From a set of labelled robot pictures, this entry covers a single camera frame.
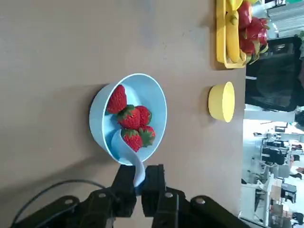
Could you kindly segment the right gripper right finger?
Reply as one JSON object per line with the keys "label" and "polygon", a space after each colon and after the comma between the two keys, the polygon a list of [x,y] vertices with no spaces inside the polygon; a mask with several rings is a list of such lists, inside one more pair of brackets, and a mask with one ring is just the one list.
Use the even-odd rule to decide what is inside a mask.
{"label": "right gripper right finger", "polygon": [[208,196],[187,200],[183,191],[166,186],[162,164],[146,168],[141,197],[144,215],[153,218],[153,228],[249,227]]}

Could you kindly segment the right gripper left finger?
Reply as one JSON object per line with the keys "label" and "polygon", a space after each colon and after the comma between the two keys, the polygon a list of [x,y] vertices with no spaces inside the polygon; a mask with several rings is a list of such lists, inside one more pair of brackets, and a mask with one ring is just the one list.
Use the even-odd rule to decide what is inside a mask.
{"label": "right gripper left finger", "polygon": [[[136,204],[133,185],[134,166],[121,165],[110,187],[92,180],[72,179],[55,183],[29,199],[12,220],[13,228],[112,228],[116,218],[129,218]],[[66,195],[33,214],[20,219],[21,214],[39,197],[64,184],[85,183],[98,187],[81,201]]]}

